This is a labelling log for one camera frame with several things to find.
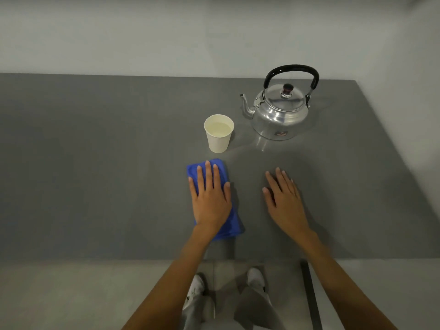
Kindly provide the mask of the person's right white shoe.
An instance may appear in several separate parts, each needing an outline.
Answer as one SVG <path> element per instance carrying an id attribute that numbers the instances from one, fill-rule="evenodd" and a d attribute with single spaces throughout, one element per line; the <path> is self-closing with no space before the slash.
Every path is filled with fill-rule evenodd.
<path id="1" fill-rule="evenodd" d="M 263 276 L 263 273 L 256 267 L 252 267 L 248 270 L 246 275 L 246 284 L 257 293 L 262 295 L 264 298 L 267 298 L 268 295 L 266 293 L 266 281 Z"/>

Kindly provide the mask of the person's left hand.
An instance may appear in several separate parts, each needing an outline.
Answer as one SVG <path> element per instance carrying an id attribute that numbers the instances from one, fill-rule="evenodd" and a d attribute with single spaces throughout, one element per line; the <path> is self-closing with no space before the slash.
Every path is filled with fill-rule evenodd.
<path id="1" fill-rule="evenodd" d="M 198 200 L 192 200 L 196 221 L 193 235 L 208 240 L 215 237 L 226 222 L 232 209 L 232 202 L 228 204 L 225 200 L 217 165 L 212 167 L 212 174 L 213 189 L 206 190 L 201 166 L 197 167 Z"/>

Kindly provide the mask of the person's right hand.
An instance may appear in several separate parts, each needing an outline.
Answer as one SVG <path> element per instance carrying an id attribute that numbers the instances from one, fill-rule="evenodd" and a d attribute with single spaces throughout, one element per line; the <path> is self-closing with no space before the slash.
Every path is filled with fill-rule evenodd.
<path id="1" fill-rule="evenodd" d="M 266 172 L 265 177 L 276 202 L 276 208 L 267 207 L 270 217 L 283 232 L 300 244 L 310 237 L 313 231 L 307 221 L 302 199 L 296 198 L 292 192 L 292 179 L 287 175 L 290 179 L 290 194 L 283 194 L 278 187 L 276 174 L 272 176 L 270 172 Z"/>

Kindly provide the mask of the person's white shoe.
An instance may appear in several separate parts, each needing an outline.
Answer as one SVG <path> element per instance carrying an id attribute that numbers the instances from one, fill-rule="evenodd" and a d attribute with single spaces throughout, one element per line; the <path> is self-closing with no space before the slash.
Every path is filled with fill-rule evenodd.
<path id="1" fill-rule="evenodd" d="M 183 310 L 189 307 L 193 300 L 199 296 L 204 296 L 207 292 L 208 285 L 206 283 L 205 274 L 202 272 L 197 273 L 190 284 L 190 288 L 187 293 L 186 300 L 184 302 Z"/>
<path id="2" fill-rule="evenodd" d="M 252 267 L 248 270 L 246 275 L 246 284 L 257 293 L 262 295 L 264 298 L 267 298 L 268 295 L 266 293 L 266 281 L 263 276 L 263 273 L 256 267 Z"/>

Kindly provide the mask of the person's left forearm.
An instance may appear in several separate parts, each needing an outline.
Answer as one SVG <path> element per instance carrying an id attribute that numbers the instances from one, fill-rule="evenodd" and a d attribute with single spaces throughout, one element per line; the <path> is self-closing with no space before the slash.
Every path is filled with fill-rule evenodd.
<path id="1" fill-rule="evenodd" d="M 121 330 L 177 330 L 187 293 L 216 232 L 198 224 L 175 259 Z"/>

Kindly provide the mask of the white paper cup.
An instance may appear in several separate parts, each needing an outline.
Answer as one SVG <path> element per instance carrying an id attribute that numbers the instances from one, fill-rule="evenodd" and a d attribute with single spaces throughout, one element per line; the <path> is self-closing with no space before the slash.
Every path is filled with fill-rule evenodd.
<path id="1" fill-rule="evenodd" d="M 222 114 L 214 114 L 206 119 L 204 129 L 209 149 L 217 154 L 225 152 L 234 130 L 233 120 Z"/>

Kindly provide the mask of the person's right grey trouser leg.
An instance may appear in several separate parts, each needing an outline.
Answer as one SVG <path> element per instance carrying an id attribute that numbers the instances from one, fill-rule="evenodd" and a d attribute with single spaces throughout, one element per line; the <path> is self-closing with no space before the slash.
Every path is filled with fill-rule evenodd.
<path id="1" fill-rule="evenodd" d="M 247 286 L 241 292 L 234 311 L 234 321 L 245 330 L 256 327 L 269 330 L 286 330 L 281 318 L 271 304 L 269 296 L 262 288 Z"/>

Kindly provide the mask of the person's left white shoe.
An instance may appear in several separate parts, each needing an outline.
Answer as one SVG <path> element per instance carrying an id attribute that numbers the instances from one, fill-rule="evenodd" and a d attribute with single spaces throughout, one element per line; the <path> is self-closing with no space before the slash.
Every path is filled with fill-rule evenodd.
<path id="1" fill-rule="evenodd" d="M 197 273 L 190 284 L 190 288 L 187 293 L 186 300 L 184 302 L 183 310 L 189 307 L 193 300 L 199 296 L 204 296 L 207 292 L 208 285 L 206 283 L 205 274 L 202 272 Z"/>

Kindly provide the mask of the person's right forearm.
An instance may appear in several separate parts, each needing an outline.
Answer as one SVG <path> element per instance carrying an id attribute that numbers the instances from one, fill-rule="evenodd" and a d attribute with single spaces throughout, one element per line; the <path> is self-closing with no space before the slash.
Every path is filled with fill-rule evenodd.
<path id="1" fill-rule="evenodd" d="M 332 258 L 314 231 L 301 232 L 295 241 L 312 265 L 345 330 L 398 330 Z"/>

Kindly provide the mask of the black table leg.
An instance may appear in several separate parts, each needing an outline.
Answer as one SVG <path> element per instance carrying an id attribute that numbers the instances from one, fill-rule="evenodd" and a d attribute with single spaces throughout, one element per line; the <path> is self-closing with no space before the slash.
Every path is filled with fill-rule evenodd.
<path id="1" fill-rule="evenodd" d="M 305 259 L 300 260 L 300 268 L 313 330 L 323 330 L 309 263 Z"/>

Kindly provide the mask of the person's grey trouser leg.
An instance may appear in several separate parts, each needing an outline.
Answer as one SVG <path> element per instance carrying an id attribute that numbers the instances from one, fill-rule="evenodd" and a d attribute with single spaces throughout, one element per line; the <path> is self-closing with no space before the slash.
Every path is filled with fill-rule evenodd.
<path id="1" fill-rule="evenodd" d="M 245 330 L 256 327 L 269 330 L 286 330 L 281 318 L 271 304 L 269 296 L 262 288 L 247 286 L 241 292 L 234 311 L 234 321 Z"/>
<path id="2" fill-rule="evenodd" d="M 200 330 L 216 317 L 214 300 L 209 295 L 196 295 L 185 301 L 178 330 Z"/>

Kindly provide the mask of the silver kettle lid dark knob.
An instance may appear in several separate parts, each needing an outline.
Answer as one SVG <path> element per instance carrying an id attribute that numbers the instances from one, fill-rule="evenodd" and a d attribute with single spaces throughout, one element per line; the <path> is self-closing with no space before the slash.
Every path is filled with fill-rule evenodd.
<path id="1" fill-rule="evenodd" d="M 264 100 L 271 107 L 284 112 L 294 112 L 306 105 L 305 95 L 290 83 L 268 87 L 264 91 Z"/>

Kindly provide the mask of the blue cloth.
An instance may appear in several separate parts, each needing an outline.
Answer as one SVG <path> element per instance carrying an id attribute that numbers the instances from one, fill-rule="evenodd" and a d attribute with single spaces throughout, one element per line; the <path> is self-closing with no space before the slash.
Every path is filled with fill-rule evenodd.
<path id="1" fill-rule="evenodd" d="M 226 167 L 222 160 L 220 159 L 212 159 L 210 160 L 211 167 L 214 165 L 218 166 L 219 176 L 221 180 L 221 186 L 224 187 L 226 182 L 229 182 L 228 173 Z M 196 194 L 199 193 L 198 188 L 198 176 L 197 176 L 197 167 L 201 166 L 202 174 L 204 177 L 204 183 L 206 183 L 206 164 L 205 162 L 201 162 L 199 164 L 191 164 L 186 168 L 187 176 L 193 179 L 193 183 L 195 186 Z M 223 240 L 228 238 L 234 238 L 244 232 L 245 228 L 242 222 L 239 219 L 238 211 L 235 206 L 232 206 L 231 212 L 224 223 L 224 225 L 219 229 L 216 236 L 212 239 L 213 241 Z"/>

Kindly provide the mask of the person's left grey trouser leg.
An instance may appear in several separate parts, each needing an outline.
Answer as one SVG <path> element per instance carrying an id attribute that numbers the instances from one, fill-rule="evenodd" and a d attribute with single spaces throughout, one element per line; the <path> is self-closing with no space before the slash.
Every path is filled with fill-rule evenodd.
<path id="1" fill-rule="evenodd" d="M 209 295 L 196 295 L 185 301 L 178 330 L 200 330 L 216 317 L 214 300 Z"/>

